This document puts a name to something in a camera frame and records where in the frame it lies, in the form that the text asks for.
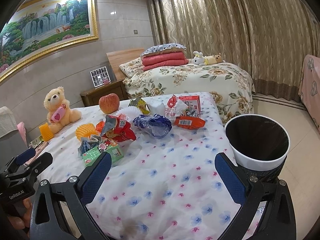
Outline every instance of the blue gripper pad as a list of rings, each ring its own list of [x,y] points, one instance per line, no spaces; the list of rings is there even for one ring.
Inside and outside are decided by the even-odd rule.
[[[230,168],[228,163],[223,159],[221,154],[216,155],[214,165],[233,201],[237,204],[243,205],[246,200],[245,186]]]
[[[88,177],[88,179],[82,187],[81,202],[83,205],[89,204],[93,201],[102,182],[104,181],[108,172],[111,169],[111,163],[111,155],[109,153],[106,153],[105,156],[94,168],[94,170],[91,172],[90,176]]]
[[[15,163],[18,166],[23,165],[25,162],[30,160],[32,157],[36,155],[36,149],[29,148],[24,153],[21,153],[19,156],[16,157]]]

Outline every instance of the white bedsheet with blue flowers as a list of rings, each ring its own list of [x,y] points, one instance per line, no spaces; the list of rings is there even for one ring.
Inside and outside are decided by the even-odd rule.
[[[156,139],[132,127],[137,140],[119,143],[125,157],[111,168],[87,205],[106,235],[127,240],[216,240],[236,215],[240,205],[234,203],[214,166],[217,153],[224,152],[235,163],[234,155],[212,95],[180,95],[196,94],[201,118],[206,120],[203,128],[173,126],[166,137]],[[154,98],[166,104],[171,96]],[[120,107],[128,104],[129,100],[121,101]],[[43,151],[52,154],[53,163],[39,179],[64,182],[84,170],[75,130],[84,123],[96,125],[105,115],[99,106],[78,109],[81,120],[65,127]],[[253,234],[260,211],[245,238]]]

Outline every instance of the bed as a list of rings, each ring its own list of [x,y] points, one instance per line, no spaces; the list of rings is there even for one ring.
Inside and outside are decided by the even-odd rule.
[[[132,127],[136,141],[119,143],[125,156],[111,168],[95,199],[87,205],[105,234],[115,239],[217,239],[237,213],[216,172],[215,155],[225,152],[235,162],[218,109],[207,92],[198,94],[201,117],[199,130],[173,126],[163,139],[155,139]],[[155,97],[167,103],[172,95]],[[121,101],[126,107],[129,100]],[[38,177],[51,183],[78,176],[84,163],[78,156],[76,128],[105,119],[99,106],[78,108],[82,118],[64,127],[44,149],[53,163]],[[253,234],[261,209],[247,231]]]
[[[232,117],[253,113],[251,76],[231,63],[199,66],[192,62],[183,66],[165,66],[138,71],[126,77],[119,65],[139,57],[144,49],[107,53],[117,79],[124,79],[129,98],[150,97],[173,93],[205,91],[212,94],[222,123]]]

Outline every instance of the blue polka dot pillow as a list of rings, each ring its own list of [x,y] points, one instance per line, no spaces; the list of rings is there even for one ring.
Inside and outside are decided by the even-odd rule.
[[[145,52],[141,54],[141,57],[144,57],[144,56],[150,57],[150,56],[167,54],[172,52],[180,52],[180,51],[184,52],[185,50],[186,50],[186,47],[182,46],[181,44],[168,43],[168,44],[153,46],[147,49]]]

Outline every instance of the wooden nightstand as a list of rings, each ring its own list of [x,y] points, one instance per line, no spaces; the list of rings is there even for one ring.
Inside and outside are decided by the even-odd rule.
[[[99,104],[99,99],[108,94],[115,93],[121,100],[127,100],[128,95],[125,91],[122,80],[112,82],[108,85],[101,86],[97,89],[90,89],[80,93],[83,104],[87,106],[96,106]]]

